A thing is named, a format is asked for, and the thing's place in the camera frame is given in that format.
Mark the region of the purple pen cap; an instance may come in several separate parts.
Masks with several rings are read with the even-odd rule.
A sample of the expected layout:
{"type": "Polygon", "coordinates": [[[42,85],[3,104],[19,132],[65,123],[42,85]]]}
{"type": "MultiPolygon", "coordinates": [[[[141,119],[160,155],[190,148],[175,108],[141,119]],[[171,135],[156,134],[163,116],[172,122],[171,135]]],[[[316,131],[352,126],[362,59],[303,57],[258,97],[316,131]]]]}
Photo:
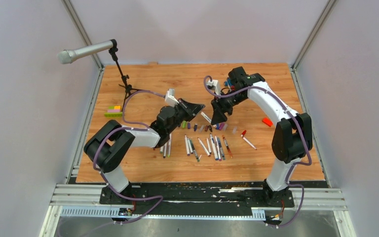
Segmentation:
{"type": "Polygon", "coordinates": [[[219,130],[222,130],[223,129],[223,127],[224,127],[224,125],[225,125],[225,123],[223,122],[223,123],[221,123],[220,124],[220,126],[219,126],[219,130]]]}

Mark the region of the orange capped white marker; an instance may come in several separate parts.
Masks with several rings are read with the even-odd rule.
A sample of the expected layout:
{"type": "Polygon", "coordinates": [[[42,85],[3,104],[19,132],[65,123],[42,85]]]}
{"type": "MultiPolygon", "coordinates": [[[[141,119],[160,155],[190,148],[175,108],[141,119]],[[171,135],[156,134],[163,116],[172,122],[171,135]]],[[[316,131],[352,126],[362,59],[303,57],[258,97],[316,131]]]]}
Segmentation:
{"type": "Polygon", "coordinates": [[[200,114],[208,121],[209,124],[211,124],[212,120],[209,116],[207,116],[204,112],[201,112],[200,114]]]}

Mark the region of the red capped white marker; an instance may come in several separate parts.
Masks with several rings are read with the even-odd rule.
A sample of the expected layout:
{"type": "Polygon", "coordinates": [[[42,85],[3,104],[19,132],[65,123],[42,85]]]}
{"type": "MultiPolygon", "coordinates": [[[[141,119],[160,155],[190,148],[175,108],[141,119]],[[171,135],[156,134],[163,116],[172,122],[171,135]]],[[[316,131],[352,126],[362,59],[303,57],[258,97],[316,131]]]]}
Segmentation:
{"type": "Polygon", "coordinates": [[[231,149],[230,149],[230,147],[229,147],[229,145],[228,145],[227,139],[225,138],[224,135],[222,136],[222,138],[223,138],[223,141],[224,141],[225,147],[226,147],[226,149],[227,149],[227,152],[228,152],[228,154],[229,154],[229,157],[230,157],[230,158],[233,158],[233,155],[232,155],[231,149]]]}

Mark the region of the blue capped white marker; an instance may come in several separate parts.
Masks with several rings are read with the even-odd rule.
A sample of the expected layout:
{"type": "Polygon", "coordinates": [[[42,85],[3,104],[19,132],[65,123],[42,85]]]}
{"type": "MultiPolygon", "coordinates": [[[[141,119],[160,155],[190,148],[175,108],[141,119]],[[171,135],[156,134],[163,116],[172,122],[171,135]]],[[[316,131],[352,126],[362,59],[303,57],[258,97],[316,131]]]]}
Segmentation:
{"type": "Polygon", "coordinates": [[[218,157],[218,154],[217,154],[217,150],[216,150],[216,144],[215,144],[215,141],[214,141],[214,138],[213,138],[212,134],[210,134],[210,142],[211,142],[214,158],[215,158],[215,160],[219,160],[219,157],[218,157]]]}

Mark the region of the black capped white marker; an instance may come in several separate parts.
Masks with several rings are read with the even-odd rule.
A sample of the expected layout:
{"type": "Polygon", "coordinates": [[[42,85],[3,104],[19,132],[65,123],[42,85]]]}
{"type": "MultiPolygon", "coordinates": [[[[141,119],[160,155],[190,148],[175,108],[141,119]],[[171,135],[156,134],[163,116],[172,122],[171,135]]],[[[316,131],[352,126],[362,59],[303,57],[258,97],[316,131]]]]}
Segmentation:
{"type": "Polygon", "coordinates": [[[211,155],[212,154],[212,150],[211,150],[211,145],[210,145],[210,142],[209,142],[208,138],[206,138],[206,143],[207,143],[209,154],[211,155]]]}

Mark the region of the brown capped white marker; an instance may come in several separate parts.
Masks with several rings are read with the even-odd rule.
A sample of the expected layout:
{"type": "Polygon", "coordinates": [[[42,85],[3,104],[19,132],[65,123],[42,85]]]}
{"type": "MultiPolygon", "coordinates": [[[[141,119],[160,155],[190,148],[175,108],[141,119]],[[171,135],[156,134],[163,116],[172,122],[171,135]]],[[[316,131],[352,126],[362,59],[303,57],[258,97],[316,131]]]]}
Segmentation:
{"type": "Polygon", "coordinates": [[[210,157],[210,156],[211,156],[211,153],[209,152],[209,150],[207,149],[207,147],[204,145],[204,143],[202,142],[202,140],[201,140],[199,137],[198,137],[197,139],[198,139],[200,145],[202,146],[204,152],[206,153],[206,155],[207,155],[208,157],[210,157]]]}

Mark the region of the silver grey pen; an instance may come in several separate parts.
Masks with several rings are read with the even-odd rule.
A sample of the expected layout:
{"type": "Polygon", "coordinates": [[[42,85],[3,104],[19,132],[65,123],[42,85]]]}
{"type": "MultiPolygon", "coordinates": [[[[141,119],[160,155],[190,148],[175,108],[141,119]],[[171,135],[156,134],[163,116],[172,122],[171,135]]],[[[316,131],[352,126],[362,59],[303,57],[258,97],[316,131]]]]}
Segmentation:
{"type": "Polygon", "coordinates": [[[189,138],[189,142],[190,142],[190,145],[191,145],[191,148],[192,148],[192,152],[193,152],[193,154],[194,154],[197,162],[200,162],[199,156],[198,156],[198,154],[196,152],[196,149],[194,147],[194,144],[193,144],[193,142],[192,142],[192,140],[190,138],[189,138]]]}

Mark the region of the grey capped marker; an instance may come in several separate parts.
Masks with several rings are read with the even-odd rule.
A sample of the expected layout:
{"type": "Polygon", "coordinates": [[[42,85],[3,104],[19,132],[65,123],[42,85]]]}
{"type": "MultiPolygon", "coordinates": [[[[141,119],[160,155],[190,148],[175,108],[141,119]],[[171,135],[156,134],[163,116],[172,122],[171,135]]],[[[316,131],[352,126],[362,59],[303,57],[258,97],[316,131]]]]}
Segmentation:
{"type": "Polygon", "coordinates": [[[219,147],[220,147],[220,153],[221,153],[222,160],[225,160],[224,150],[222,148],[220,139],[219,138],[217,138],[217,139],[218,139],[218,143],[219,143],[219,147]]]}

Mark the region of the light green white marker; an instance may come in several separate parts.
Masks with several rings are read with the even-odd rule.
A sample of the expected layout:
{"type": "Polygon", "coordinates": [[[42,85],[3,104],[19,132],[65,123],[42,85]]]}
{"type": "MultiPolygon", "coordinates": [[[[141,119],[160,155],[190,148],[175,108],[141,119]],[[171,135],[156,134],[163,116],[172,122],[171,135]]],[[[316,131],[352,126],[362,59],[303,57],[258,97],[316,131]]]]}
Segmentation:
{"type": "Polygon", "coordinates": [[[172,134],[169,134],[167,157],[170,157],[170,154],[171,154],[171,143],[172,143],[172,134]]]}

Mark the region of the dark blue capped marker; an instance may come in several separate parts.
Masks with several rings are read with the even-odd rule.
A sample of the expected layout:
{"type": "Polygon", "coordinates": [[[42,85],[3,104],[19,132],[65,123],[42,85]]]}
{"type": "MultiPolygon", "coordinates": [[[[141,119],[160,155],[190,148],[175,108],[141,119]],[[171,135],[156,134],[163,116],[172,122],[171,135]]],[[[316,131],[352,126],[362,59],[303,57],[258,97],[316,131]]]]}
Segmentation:
{"type": "Polygon", "coordinates": [[[190,141],[189,138],[187,138],[187,141],[188,141],[189,151],[190,151],[191,154],[193,154],[193,148],[192,148],[191,141],[190,141]]]}

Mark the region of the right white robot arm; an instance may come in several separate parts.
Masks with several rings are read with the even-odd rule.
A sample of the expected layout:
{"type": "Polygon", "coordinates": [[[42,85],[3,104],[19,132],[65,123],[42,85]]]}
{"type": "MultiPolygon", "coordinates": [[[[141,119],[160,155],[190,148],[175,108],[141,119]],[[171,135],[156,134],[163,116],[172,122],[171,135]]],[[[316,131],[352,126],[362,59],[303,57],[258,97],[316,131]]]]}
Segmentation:
{"type": "Polygon", "coordinates": [[[276,158],[265,180],[262,199],[266,205],[275,206],[282,199],[281,191],[289,187],[295,166],[312,163],[311,117],[290,108],[258,73],[249,75],[243,67],[237,67],[229,72],[228,78],[231,87],[227,93],[221,91],[219,82],[211,76],[203,80],[205,89],[214,97],[211,124],[226,122],[233,107],[247,99],[255,102],[271,120],[275,126],[271,148],[276,158]]]}

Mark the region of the orange red toy brick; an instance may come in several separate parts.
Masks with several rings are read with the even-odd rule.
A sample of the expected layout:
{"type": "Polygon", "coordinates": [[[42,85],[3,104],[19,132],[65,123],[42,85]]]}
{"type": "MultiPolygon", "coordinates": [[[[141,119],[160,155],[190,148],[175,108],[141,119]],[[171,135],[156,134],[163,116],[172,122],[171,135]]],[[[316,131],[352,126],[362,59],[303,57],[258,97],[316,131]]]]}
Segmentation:
{"type": "Polygon", "coordinates": [[[269,118],[263,118],[262,119],[262,122],[267,125],[268,127],[272,127],[273,126],[273,122],[269,119],[269,118]]]}

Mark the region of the black microphone tripod stand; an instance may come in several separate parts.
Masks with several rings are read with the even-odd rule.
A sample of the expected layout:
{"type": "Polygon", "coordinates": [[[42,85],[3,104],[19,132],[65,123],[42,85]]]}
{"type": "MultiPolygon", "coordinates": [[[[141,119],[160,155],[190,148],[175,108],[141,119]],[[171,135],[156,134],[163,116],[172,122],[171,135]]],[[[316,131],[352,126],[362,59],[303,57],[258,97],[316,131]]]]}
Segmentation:
{"type": "Polygon", "coordinates": [[[116,55],[116,53],[118,52],[118,48],[116,46],[113,46],[112,48],[109,49],[109,54],[110,56],[112,57],[113,61],[115,62],[116,66],[117,66],[117,69],[120,73],[120,77],[121,77],[121,81],[122,81],[122,84],[119,84],[120,87],[123,87],[124,90],[125,90],[125,95],[124,95],[124,99],[123,99],[123,104],[121,106],[122,110],[124,110],[124,107],[125,107],[125,104],[126,104],[126,100],[128,98],[130,98],[133,94],[137,93],[138,91],[143,91],[143,89],[137,89],[137,88],[134,88],[131,84],[129,84],[127,82],[127,80],[129,79],[129,75],[125,75],[120,67],[120,64],[118,62],[118,57],[116,55]]]}

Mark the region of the silver microphone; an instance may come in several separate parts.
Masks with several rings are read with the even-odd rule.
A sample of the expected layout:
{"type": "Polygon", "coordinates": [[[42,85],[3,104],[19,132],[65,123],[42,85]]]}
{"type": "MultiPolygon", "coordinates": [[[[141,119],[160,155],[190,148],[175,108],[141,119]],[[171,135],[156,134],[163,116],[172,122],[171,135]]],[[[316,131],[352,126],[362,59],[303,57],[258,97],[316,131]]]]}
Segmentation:
{"type": "Polygon", "coordinates": [[[65,49],[57,54],[57,58],[61,64],[71,64],[76,60],[97,54],[99,52],[109,50],[117,47],[115,39],[107,40],[104,42],[88,45],[78,49],[65,49]]]}

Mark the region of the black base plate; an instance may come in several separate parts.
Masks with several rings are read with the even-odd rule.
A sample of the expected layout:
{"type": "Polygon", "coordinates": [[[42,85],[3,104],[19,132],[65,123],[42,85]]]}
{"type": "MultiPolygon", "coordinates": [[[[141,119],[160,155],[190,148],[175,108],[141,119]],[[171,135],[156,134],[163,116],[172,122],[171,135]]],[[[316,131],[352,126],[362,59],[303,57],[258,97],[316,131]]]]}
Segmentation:
{"type": "Polygon", "coordinates": [[[163,196],[151,214],[247,216],[252,207],[279,211],[294,207],[291,191],[272,195],[262,182],[131,183],[122,195],[137,198],[136,214],[146,212],[163,196]]]}

